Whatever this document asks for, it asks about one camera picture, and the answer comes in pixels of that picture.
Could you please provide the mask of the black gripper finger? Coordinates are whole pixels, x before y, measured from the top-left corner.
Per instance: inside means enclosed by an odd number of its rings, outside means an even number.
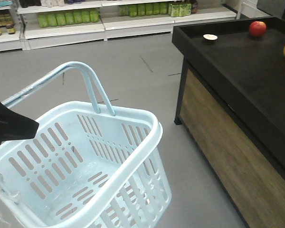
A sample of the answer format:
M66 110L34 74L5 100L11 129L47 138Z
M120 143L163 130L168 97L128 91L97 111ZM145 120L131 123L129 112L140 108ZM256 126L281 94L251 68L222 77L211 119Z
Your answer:
M35 120L10 110L0 102L0 145L5 141L32 139L38 127Z

